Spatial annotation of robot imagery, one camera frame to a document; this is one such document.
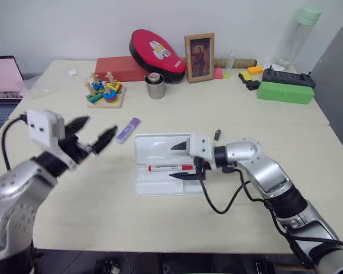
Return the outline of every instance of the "floor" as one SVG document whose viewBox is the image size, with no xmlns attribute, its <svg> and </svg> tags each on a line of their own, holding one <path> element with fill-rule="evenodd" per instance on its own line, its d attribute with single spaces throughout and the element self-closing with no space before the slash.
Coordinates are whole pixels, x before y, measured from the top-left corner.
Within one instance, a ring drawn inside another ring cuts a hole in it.
<svg viewBox="0 0 343 274">
<path fill-rule="evenodd" d="M 114 259 L 121 274 L 257 273 L 256 261 L 299 265 L 294 255 L 227 255 L 205 253 L 124 253 L 40 249 L 40 274 L 92 274 L 97 260 Z M 310 273 L 276 269 L 276 273 Z"/>
</svg>

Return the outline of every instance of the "red box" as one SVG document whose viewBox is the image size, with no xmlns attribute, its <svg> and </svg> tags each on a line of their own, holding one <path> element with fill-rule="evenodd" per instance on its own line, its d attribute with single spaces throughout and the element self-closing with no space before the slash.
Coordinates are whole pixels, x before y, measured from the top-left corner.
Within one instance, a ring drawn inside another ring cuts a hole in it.
<svg viewBox="0 0 343 274">
<path fill-rule="evenodd" d="M 121 82 L 143 81 L 147 71 L 138 65 L 132 56 L 99 58 L 95 74 L 100 80 L 109 81 L 107 72 L 112 72 L 114 79 Z"/>
</svg>

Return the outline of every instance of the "laptop screen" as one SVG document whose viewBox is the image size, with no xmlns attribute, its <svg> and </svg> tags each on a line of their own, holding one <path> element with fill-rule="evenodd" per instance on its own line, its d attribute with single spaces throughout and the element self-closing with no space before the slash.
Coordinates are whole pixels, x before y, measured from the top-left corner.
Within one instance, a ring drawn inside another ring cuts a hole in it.
<svg viewBox="0 0 343 274">
<path fill-rule="evenodd" d="M 0 99 L 19 99 L 23 78 L 13 56 L 0 57 Z"/>
</svg>

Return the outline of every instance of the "picture frame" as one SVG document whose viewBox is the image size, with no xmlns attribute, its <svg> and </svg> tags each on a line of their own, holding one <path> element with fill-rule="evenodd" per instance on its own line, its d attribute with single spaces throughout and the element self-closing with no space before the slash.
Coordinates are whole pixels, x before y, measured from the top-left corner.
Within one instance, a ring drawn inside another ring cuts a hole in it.
<svg viewBox="0 0 343 274">
<path fill-rule="evenodd" d="M 214 33 L 184 36 L 187 79 L 189 83 L 214 77 Z"/>
</svg>

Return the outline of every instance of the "stainless steel cup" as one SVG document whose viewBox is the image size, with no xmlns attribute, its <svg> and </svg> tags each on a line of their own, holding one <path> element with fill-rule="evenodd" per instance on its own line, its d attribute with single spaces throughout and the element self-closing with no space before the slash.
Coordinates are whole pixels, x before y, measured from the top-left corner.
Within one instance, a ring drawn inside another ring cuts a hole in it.
<svg viewBox="0 0 343 274">
<path fill-rule="evenodd" d="M 153 99 L 161 99 L 165 95 L 164 76 L 157 72 L 145 75 L 145 82 L 149 96 Z"/>
</svg>

